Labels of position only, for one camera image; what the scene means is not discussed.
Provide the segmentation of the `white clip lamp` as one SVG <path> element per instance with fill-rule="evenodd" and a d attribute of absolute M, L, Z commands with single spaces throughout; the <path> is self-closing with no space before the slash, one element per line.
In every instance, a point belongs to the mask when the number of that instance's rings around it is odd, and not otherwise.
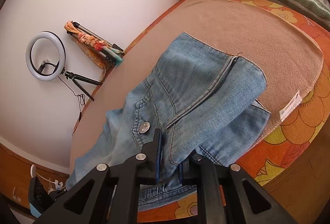
<path fill-rule="evenodd" d="M 37 183 L 37 186 L 39 188 L 42 188 L 43 185 L 40 182 L 40 179 L 48 183 L 47 187 L 47 194 L 51 197 L 51 199 L 56 200 L 58 197 L 62 196 L 63 194 L 66 194 L 67 189 L 63 182 L 58 181 L 57 179 L 47 179 L 46 177 L 43 177 L 40 173 L 37 172 L 37 167 L 35 164 L 32 164 L 30 167 L 30 177 L 31 182 L 33 179 L 35 179 L 35 182 Z"/>

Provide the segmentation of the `orange patterned scarf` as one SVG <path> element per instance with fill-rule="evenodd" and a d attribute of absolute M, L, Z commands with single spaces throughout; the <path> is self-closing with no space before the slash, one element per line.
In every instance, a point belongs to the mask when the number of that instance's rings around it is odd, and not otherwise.
<path fill-rule="evenodd" d="M 98 38 L 78 29 L 75 27 L 72 21 L 67 21 L 64 26 L 68 34 L 73 36 L 78 46 L 84 52 L 85 55 L 89 57 L 98 68 L 102 69 L 102 75 L 100 81 L 103 82 L 114 65 L 115 60 L 110 56 L 105 49 L 104 40 L 99 40 Z"/>

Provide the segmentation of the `folded silver black tripod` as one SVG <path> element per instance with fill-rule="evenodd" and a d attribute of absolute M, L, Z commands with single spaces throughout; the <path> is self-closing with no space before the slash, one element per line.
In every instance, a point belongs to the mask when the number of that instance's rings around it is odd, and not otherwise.
<path fill-rule="evenodd" d="M 66 22 L 64 28 L 83 48 L 87 49 L 88 53 L 94 53 L 101 59 L 114 63 L 115 66 L 123 62 L 124 51 L 118 45 L 104 40 L 75 21 Z"/>

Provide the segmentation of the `orange floral bedsheet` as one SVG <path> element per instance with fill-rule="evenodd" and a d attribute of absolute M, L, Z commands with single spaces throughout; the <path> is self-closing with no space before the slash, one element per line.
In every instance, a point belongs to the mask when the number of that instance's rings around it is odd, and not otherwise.
<path fill-rule="evenodd" d="M 329 222 L 329 32 L 283 5 L 228 0 L 282 17 L 320 46 L 322 71 L 301 104 L 272 133 L 240 158 L 242 165 L 299 223 Z"/>

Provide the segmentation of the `white blanket label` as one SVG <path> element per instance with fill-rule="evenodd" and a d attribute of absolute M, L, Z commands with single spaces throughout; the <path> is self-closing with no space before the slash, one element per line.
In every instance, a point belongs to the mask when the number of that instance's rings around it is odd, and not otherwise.
<path fill-rule="evenodd" d="M 279 111 L 280 121 L 283 122 L 296 109 L 296 107 L 300 105 L 301 102 L 302 97 L 300 95 L 300 91 L 298 90 L 288 104 Z"/>

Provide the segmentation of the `blue denim pants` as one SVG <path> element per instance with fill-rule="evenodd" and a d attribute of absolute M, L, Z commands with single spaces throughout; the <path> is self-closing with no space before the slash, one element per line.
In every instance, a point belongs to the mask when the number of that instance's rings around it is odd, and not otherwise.
<path fill-rule="evenodd" d="M 141 188 L 139 210 L 193 194 L 196 188 L 178 179 L 179 164 L 193 151 L 223 166 L 244 155 L 271 115 L 258 100 L 266 86 L 264 73 L 250 60 L 181 33 L 127 94 L 123 107 L 106 113 L 102 133 L 76 159 L 66 187 L 100 163 L 114 166 L 140 153 L 161 129 L 160 182 Z"/>

